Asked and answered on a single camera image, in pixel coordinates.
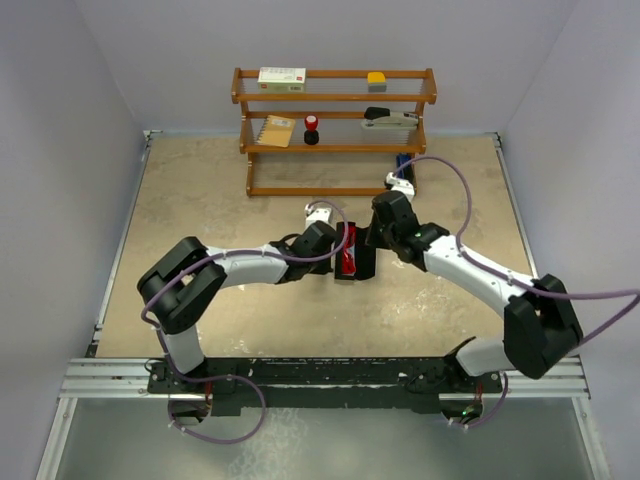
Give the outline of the black glasses case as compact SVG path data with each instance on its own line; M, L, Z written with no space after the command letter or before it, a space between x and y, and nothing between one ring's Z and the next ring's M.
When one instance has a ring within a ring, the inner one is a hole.
M353 277L343 276L341 274L341 253L343 248L336 254L334 257L334 278L336 280L344 280L344 281L365 281L373 278L376 273L376 249L367 244L367 229L358 227L354 222L356 227L356 245L355 245L355 261L356 261L356 273ZM344 222L338 222L337 227L337 244L344 237L344 233L348 228L348 224Z

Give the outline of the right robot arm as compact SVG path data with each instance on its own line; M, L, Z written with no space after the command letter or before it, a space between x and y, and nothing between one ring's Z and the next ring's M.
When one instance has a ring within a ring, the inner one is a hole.
M421 224L410 200L386 191L372 200L367 243L393 251L404 263L446 279L482 301L503 319L500 338L471 338L449 353L446 383L467 391L481 375L517 370L531 379L544 376L583 340L570 301L558 296L564 284L547 274L540 279L513 272L484 257L489 272L462 255L456 237L435 224Z

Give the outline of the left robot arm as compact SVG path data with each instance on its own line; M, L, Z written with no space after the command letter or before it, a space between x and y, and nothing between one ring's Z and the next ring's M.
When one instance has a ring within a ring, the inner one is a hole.
M205 355L196 324L216 294L239 285L279 285L319 272L343 247L345 237L322 221L303 233L253 249L206 247L196 237L176 244L138 281L141 319L155 330L170 378L184 392L202 387Z

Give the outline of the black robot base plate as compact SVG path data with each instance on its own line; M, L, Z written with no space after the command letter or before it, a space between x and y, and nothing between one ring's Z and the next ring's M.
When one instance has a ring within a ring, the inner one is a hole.
M200 397L213 416L244 408L403 409L441 411L448 394L477 400L503 390L498 372L468 377L447 357L207 358L197 383L180 379L168 363L148 367L148 391L171 400Z

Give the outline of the red sunglasses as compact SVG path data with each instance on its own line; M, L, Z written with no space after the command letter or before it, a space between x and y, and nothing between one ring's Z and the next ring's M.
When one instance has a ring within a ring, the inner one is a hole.
M356 245L356 227L353 223L348 224L347 240L345 241L344 248L341 253L341 274L347 277L353 277L356 273L356 261L355 261L355 245Z

